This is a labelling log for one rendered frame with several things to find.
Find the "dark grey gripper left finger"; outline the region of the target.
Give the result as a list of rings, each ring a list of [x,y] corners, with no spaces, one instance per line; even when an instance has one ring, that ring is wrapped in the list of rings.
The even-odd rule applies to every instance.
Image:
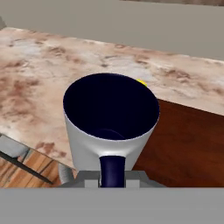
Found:
[[[74,180],[60,187],[65,188],[98,188],[100,186],[100,173],[98,171],[79,171]]]

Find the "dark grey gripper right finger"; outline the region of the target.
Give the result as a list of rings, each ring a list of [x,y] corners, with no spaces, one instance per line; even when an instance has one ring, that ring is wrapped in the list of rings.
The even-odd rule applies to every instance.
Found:
[[[145,171],[126,171],[125,186],[127,188],[160,188],[164,185],[148,178]]]

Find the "white mug with navy inside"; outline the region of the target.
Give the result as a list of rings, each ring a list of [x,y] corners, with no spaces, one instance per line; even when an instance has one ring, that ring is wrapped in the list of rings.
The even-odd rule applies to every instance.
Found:
[[[124,187],[159,120],[157,97],[141,82],[117,73],[94,73],[63,96],[74,167],[99,172],[102,187]]]

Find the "brown wooden counter side panel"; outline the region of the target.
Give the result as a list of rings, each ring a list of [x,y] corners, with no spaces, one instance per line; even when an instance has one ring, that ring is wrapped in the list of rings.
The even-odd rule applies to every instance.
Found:
[[[224,187],[224,116],[159,105],[159,122],[134,168],[165,186]]]

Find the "grey cylinder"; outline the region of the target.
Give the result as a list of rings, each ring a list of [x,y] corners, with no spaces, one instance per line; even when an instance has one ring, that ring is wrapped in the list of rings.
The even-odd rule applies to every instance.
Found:
[[[74,180],[74,174],[71,168],[63,164],[59,164],[58,171],[61,184],[65,184]]]

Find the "grey stool with black leg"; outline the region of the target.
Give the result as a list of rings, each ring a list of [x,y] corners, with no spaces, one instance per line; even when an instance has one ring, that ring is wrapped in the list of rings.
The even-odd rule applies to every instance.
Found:
[[[42,176],[40,173],[34,171],[32,168],[23,164],[30,152],[30,148],[13,140],[3,134],[0,134],[0,158],[12,163],[18,168],[30,173],[34,177],[41,179],[47,184],[52,184],[48,178]]]

